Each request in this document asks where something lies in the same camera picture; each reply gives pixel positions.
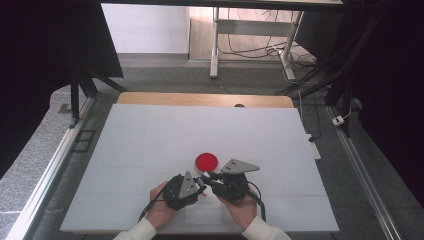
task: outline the finger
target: finger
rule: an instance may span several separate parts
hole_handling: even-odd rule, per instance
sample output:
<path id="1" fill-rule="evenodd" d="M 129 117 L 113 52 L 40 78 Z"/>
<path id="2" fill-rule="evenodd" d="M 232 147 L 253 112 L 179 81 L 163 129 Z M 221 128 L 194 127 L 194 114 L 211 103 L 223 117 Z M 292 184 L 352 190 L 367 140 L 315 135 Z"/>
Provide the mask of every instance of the finger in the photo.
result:
<path id="1" fill-rule="evenodd" d="M 231 202 L 230 201 L 228 201 L 227 199 L 225 199 L 225 198 L 222 198 L 222 197 L 220 197 L 220 196 L 218 196 L 218 195 L 216 195 L 215 194 L 215 196 L 218 198 L 218 200 L 219 201 L 221 201 L 226 207 L 228 207 L 229 205 L 231 205 Z"/>
<path id="2" fill-rule="evenodd" d="M 160 190 L 162 190 L 163 187 L 165 187 L 165 185 L 168 183 L 168 181 L 165 181 L 161 184 L 159 184 L 159 186 L 157 186 L 156 188 L 152 189 L 150 191 L 150 200 L 152 200 L 154 197 L 156 197 L 156 195 L 160 192 Z"/>

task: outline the metal frame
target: metal frame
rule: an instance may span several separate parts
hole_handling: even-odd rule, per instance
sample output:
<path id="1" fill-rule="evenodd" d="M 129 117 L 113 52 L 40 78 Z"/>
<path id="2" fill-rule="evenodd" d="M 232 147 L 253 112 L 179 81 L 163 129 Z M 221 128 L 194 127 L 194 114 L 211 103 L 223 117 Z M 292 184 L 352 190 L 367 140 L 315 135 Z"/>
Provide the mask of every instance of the metal frame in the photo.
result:
<path id="1" fill-rule="evenodd" d="M 327 106 L 327 113 L 330 117 L 330 121 L 331 119 L 336 117 L 336 114 L 334 114 L 332 107 Z M 371 207 L 376 213 L 376 217 L 381 225 L 381 229 L 386 235 L 386 238 L 389 240 L 401 240 L 402 237 L 400 236 L 396 224 L 393 221 L 393 218 L 390 215 L 386 204 L 378 193 L 377 188 L 375 187 L 374 182 L 371 179 L 371 176 L 368 173 L 361 157 L 356 151 L 355 145 L 353 144 L 352 140 L 346 136 L 346 134 L 340 127 L 335 128 L 337 131 L 337 135 L 339 136 L 340 141 L 343 145 L 343 148 L 345 149 L 349 157 L 352 167 L 355 170 L 356 176 L 358 177 L 359 182 L 362 185 L 362 189 L 364 190 Z"/>
<path id="2" fill-rule="evenodd" d="M 213 46 L 211 55 L 210 78 L 218 77 L 218 34 L 287 37 L 284 51 L 279 51 L 288 81 L 294 81 L 293 70 L 290 66 L 289 53 L 299 27 L 303 11 L 297 14 L 293 22 L 264 22 L 219 19 L 219 7 L 213 8 Z"/>
<path id="3" fill-rule="evenodd" d="M 68 152 L 71 149 L 72 144 L 74 143 L 75 138 L 77 137 L 82 125 L 84 124 L 84 120 L 91 109 L 92 103 L 92 98 L 87 98 L 87 100 L 84 102 L 80 112 L 81 121 L 78 121 L 74 128 L 69 128 L 66 131 L 62 141 L 60 142 L 58 148 L 53 154 L 53 157 L 47 165 L 46 170 L 41 176 L 40 181 L 38 181 L 34 191 L 21 211 L 21 214 L 10 230 L 6 240 L 17 240 L 25 238 L 34 221 L 35 216 L 37 215 L 38 210 L 40 209 L 41 204 L 44 201 L 44 197 L 47 195 L 54 179 L 56 178 L 57 173 L 59 172 L 66 156 L 68 155 Z"/>

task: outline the person's left hand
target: person's left hand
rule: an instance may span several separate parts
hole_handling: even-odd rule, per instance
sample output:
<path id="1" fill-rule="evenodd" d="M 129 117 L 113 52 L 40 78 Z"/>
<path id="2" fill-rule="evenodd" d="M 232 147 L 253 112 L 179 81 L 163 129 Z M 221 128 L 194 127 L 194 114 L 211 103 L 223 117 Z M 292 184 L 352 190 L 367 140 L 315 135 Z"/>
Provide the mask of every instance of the person's left hand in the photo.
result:
<path id="1" fill-rule="evenodd" d="M 166 185 L 167 182 L 161 183 L 156 188 L 150 191 L 150 200 L 156 197 L 159 191 Z M 153 225 L 155 229 L 165 225 L 175 215 L 176 211 L 166 204 L 161 195 L 158 201 L 153 204 L 147 213 L 146 219 Z"/>

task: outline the gray triangular marker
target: gray triangular marker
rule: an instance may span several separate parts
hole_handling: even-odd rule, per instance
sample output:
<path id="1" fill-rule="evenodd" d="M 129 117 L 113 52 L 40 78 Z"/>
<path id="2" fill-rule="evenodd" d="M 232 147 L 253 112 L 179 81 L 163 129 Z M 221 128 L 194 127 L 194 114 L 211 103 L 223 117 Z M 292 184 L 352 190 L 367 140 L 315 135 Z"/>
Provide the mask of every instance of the gray triangular marker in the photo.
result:
<path id="1" fill-rule="evenodd" d="M 181 185 L 179 198 L 183 199 L 191 194 L 197 193 L 197 186 L 191 176 L 189 171 L 186 172 L 183 180 L 183 184 Z"/>
<path id="2" fill-rule="evenodd" d="M 231 159 L 224 167 L 221 168 L 222 173 L 240 174 L 245 172 L 258 171 L 259 166 L 246 163 L 237 159 Z"/>

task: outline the white wall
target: white wall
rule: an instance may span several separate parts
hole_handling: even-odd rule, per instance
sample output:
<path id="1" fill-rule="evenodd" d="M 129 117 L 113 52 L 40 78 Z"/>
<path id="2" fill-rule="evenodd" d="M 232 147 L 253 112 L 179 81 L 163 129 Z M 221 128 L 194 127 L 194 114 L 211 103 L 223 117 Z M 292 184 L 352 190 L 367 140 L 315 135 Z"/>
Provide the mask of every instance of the white wall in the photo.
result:
<path id="1" fill-rule="evenodd" d="M 117 53 L 188 53 L 188 7 L 102 4 Z"/>

